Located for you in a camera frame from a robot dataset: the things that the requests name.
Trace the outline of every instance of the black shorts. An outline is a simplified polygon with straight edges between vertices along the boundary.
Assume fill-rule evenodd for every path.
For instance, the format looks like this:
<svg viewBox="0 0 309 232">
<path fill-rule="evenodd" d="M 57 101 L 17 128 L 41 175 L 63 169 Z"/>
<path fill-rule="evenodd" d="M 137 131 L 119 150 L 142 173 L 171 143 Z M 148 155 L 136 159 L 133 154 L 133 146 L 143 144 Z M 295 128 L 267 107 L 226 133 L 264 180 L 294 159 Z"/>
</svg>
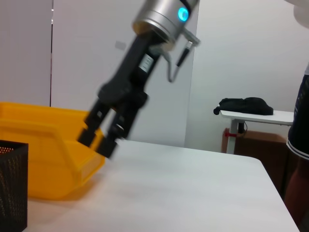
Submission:
<svg viewBox="0 0 309 232">
<path fill-rule="evenodd" d="M 299 88 L 287 145 L 296 155 L 309 160 L 309 74 Z"/>
</svg>

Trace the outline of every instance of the robotic arm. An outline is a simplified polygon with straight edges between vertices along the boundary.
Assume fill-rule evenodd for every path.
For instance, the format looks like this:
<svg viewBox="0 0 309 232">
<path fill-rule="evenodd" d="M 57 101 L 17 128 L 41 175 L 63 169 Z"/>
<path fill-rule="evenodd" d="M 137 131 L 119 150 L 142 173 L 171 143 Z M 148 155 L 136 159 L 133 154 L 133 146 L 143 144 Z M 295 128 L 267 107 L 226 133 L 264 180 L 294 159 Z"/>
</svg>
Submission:
<svg viewBox="0 0 309 232">
<path fill-rule="evenodd" d="M 199 0 L 147 0 L 140 10 L 133 29 L 136 39 L 125 56 L 113 79 L 103 85 L 98 100 L 85 119 L 87 128 L 83 129 L 78 141 L 90 146 L 105 116 L 110 109 L 116 112 L 112 124 L 96 149 L 99 154 L 110 158 L 116 140 L 127 138 L 134 119 L 148 98 L 145 85 L 159 58 L 168 62 L 168 79 L 173 82 L 183 61 L 200 41 L 184 28 Z M 171 76 L 170 56 L 179 36 L 188 40 L 177 69 Z"/>
</svg>

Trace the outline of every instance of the black bag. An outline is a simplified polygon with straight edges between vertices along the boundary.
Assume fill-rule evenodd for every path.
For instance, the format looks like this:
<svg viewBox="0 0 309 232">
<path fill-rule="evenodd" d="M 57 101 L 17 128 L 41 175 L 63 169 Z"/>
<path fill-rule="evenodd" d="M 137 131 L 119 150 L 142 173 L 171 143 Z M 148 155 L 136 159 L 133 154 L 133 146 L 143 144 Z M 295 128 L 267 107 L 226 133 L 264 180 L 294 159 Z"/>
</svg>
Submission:
<svg viewBox="0 0 309 232">
<path fill-rule="evenodd" d="M 225 98 L 220 103 L 220 106 L 213 110 L 215 115 L 220 113 L 220 110 L 240 112 L 253 115 L 273 115 L 274 109 L 266 104 L 261 98 L 246 98 L 232 99 Z"/>
</svg>

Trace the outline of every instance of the person's leg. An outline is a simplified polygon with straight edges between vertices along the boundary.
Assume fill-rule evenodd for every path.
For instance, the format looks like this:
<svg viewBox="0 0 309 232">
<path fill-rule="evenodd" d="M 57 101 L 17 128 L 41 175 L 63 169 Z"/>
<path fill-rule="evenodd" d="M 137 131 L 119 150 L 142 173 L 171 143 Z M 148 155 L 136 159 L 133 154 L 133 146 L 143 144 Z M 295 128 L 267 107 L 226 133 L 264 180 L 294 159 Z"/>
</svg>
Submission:
<svg viewBox="0 0 309 232">
<path fill-rule="evenodd" d="M 309 161 L 299 159 L 288 188 L 284 203 L 298 226 L 309 208 Z"/>
</svg>

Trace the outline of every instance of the blue led light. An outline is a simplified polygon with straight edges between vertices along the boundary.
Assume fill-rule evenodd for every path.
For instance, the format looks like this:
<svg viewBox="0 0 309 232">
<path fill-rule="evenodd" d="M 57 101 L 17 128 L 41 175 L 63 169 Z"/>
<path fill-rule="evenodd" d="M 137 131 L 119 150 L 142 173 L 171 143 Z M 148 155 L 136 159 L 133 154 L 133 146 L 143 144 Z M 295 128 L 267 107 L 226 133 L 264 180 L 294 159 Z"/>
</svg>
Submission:
<svg viewBox="0 0 309 232">
<path fill-rule="evenodd" d="M 189 12 L 186 8 L 182 7 L 178 11 L 178 17 L 182 22 L 185 22 L 189 18 Z"/>
</svg>

